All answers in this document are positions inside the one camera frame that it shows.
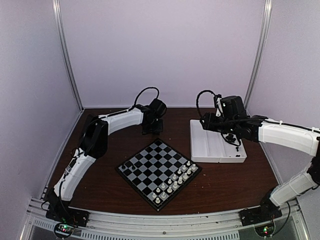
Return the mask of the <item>white plastic divided tray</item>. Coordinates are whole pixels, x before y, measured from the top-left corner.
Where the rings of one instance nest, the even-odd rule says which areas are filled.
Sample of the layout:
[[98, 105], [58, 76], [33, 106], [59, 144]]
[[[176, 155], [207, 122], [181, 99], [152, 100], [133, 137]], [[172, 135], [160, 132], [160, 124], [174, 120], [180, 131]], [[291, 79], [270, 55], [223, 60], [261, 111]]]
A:
[[189, 122], [190, 158], [197, 163], [243, 163], [247, 153], [243, 145], [236, 147], [224, 141], [217, 133], [204, 130], [200, 121]]

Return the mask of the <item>black white chessboard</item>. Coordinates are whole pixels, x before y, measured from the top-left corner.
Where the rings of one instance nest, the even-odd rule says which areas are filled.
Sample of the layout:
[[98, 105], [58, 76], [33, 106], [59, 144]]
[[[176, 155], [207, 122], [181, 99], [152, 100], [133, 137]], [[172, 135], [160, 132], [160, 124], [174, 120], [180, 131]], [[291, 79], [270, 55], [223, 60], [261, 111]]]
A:
[[173, 194], [173, 196], [170, 196], [168, 200], [160, 206], [156, 206], [148, 198], [148, 195], [156, 187], [153, 181], [160, 183], [161, 177], [165, 179], [165, 174], [169, 176], [182, 164], [186, 163], [186, 161], [196, 164], [172, 146], [157, 138], [133, 156], [119, 164], [115, 170], [130, 185], [130, 187], [133, 188], [133, 190], [135, 190], [149, 205], [151, 205], [153, 209], [159, 212], [192, 180], [194, 180], [194, 178], [202, 171], [202, 167], [196, 164], [199, 167], [199, 171], [195, 176], [188, 179], [186, 183], [184, 183], [183, 186]]

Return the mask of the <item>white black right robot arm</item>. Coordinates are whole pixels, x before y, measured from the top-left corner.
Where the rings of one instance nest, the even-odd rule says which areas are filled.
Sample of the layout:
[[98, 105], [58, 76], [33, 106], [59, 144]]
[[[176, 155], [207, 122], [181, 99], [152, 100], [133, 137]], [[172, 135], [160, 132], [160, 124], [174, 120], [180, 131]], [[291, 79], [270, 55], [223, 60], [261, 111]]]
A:
[[311, 157], [302, 170], [276, 186], [256, 210], [259, 220], [268, 220], [276, 207], [320, 186], [320, 130], [274, 120], [267, 116], [247, 114], [240, 96], [213, 97], [215, 112], [199, 113], [204, 130], [236, 140], [275, 145]]

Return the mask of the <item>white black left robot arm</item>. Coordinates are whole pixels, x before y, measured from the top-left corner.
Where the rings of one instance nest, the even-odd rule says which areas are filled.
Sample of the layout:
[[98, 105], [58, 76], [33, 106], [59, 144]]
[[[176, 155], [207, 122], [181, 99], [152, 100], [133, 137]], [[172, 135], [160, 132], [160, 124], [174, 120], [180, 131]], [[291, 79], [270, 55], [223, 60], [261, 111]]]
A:
[[53, 215], [61, 222], [72, 218], [67, 204], [90, 166], [107, 152], [109, 135], [131, 126], [142, 126], [143, 135], [158, 134], [163, 131], [162, 117], [166, 111], [166, 104], [155, 98], [149, 105], [136, 104], [110, 114], [88, 115], [70, 163], [47, 193], [46, 201]]

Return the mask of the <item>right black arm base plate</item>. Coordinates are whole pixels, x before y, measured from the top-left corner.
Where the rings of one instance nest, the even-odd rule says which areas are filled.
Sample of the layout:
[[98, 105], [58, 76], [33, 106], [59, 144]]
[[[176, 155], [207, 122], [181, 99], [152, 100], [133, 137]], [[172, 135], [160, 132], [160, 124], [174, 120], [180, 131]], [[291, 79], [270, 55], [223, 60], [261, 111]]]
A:
[[275, 206], [268, 198], [263, 199], [260, 206], [245, 208], [238, 214], [243, 227], [271, 221], [283, 215], [280, 207]]

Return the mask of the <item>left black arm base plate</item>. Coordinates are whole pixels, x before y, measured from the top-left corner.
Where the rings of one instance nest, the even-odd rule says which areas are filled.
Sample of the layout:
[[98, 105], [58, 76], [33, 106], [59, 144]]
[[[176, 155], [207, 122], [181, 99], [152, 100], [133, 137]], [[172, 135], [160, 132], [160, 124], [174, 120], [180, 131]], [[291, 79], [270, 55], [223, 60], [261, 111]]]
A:
[[45, 217], [75, 227], [86, 227], [90, 213], [86, 210], [70, 208], [69, 205], [69, 201], [50, 202]]

